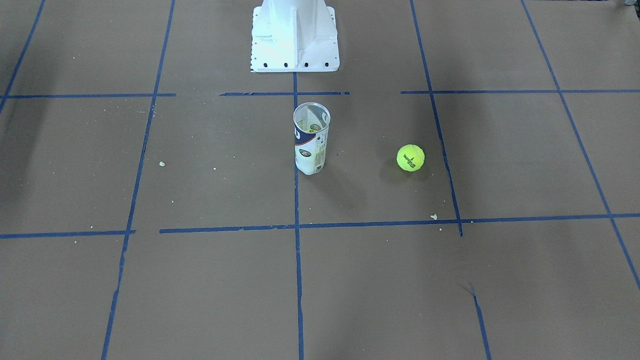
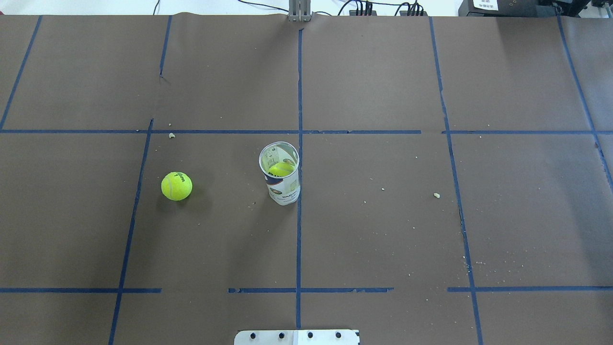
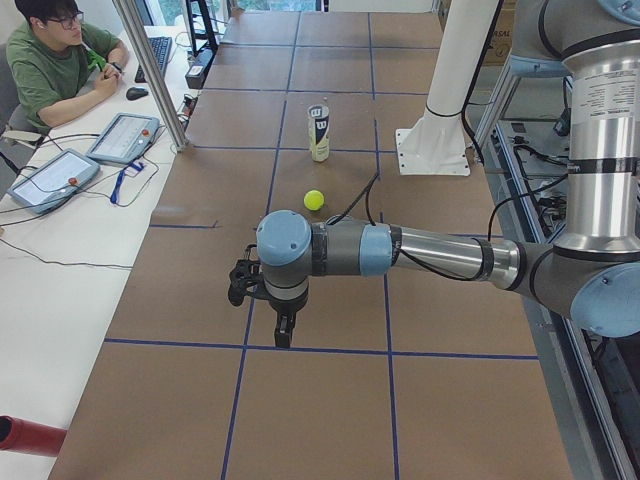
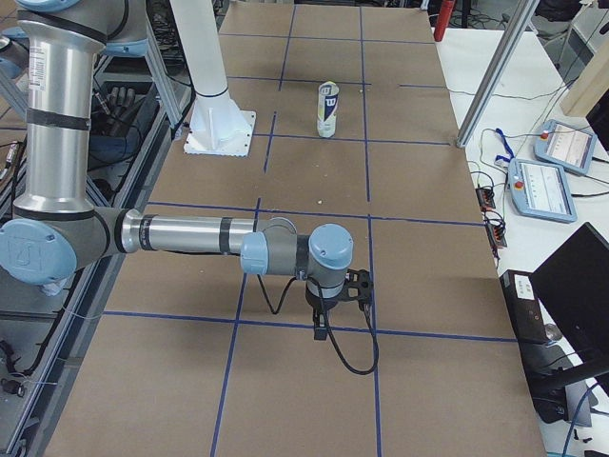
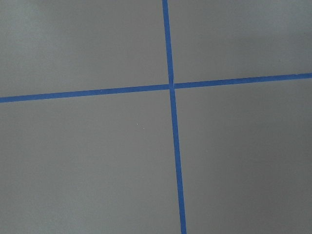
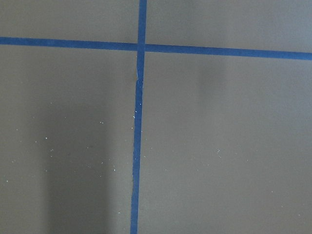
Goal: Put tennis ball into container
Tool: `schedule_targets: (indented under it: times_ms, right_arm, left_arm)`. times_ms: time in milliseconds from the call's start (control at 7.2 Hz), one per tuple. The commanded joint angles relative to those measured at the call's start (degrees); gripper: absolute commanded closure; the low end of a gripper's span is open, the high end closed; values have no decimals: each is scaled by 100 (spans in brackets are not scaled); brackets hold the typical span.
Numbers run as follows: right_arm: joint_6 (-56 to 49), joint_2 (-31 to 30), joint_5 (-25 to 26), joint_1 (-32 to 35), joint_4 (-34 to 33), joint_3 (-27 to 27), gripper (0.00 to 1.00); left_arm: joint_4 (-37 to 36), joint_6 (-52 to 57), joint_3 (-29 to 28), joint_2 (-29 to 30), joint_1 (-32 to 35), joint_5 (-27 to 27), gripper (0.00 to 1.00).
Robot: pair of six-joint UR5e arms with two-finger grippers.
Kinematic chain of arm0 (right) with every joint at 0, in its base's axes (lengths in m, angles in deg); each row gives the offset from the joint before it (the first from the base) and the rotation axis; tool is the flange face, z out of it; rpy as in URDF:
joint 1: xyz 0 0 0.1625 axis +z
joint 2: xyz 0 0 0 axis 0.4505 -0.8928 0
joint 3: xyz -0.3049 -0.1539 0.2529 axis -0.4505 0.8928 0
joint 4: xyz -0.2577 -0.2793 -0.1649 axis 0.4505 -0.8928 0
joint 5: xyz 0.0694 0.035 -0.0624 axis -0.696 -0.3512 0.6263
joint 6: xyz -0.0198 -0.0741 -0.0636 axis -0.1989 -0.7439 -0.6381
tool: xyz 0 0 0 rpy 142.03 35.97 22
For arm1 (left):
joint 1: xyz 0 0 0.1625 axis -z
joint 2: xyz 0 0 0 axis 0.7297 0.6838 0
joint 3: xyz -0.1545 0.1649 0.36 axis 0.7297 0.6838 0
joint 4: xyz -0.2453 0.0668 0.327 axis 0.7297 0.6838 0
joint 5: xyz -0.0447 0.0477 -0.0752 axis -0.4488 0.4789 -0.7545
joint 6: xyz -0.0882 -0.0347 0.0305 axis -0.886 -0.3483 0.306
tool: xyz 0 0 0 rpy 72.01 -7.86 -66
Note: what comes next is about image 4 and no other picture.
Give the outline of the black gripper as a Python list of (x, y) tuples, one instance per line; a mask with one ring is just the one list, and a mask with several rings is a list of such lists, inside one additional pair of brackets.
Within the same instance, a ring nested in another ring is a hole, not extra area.
[(305, 299), (313, 309), (313, 337), (315, 340), (327, 339), (328, 330), (323, 310), (330, 311), (348, 298), (345, 285), (346, 280), (343, 279), (339, 285), (325, 288), (315, 278), (307, 279)]

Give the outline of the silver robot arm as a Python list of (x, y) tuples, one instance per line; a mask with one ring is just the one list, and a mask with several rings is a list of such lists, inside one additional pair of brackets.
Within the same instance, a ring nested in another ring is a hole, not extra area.
[(144, 215), (96, 207), (86, 196), (94, 61), (102, 52), (147, 52), (142, 1), (23, 1), (29, 38), (25, 191), (1, 229), (1, 265), (43, 286), (116, 254), (137, 250), (232, 255), (248, 274), (305, 283), (314, 336), (331, 336), (328, 312), (348, 299), (353, 241), (336, 224), (299, 234), (283, 218)]

